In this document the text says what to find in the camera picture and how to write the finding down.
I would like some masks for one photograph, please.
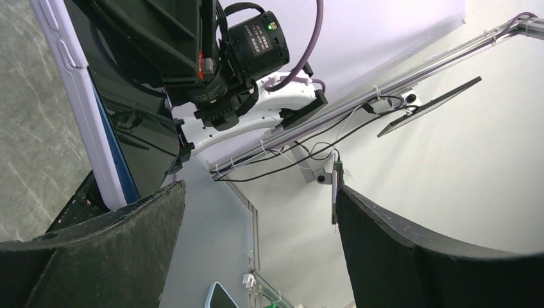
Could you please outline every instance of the metal frame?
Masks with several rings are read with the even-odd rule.
[[[380,92],[383,95],[399,93],[415,86],[418,82],[423,81],[449,67],[458,64],[478,53],[493,47],[496,44],[504,42],[516,35],[522,34],[535,39],[544,40],[544,20],[543,19],[520,19],[516,21],[508,30],[508,32],[500,37],[495,38],[494,33],[498,33],[508,26],[509,22],[496,27],[490,33],[486,32],[456,48],[449,50],[446,53],[421,64],[419,67],[411,69],[403,73],[391,81],[379,86]],[[266,148],[279,148],[293,141],[303,138],[308,134],[323,128],[330,124],[333,120],[339,119],[346,114],[349,114],[363,101],[371,101],[377,97],[375,90],[362,94],[346,103],[338,103],[331,108],[326,109],[326,112],[318,114],[314,119],[308,120],[305,124],[300,125],[292,130],[278,132],[272,135],[265,143]],[[232,155],[232,159],[239,160],[250,155],[264,155],[261,145],[252,144],[247,148],[241,148]],[[219,169],[224,169],[222,175],[228,174],[234,170],[230,158],[225,158],[218,164]],[[217,180],[220,176],[213,175],[213,179]]]

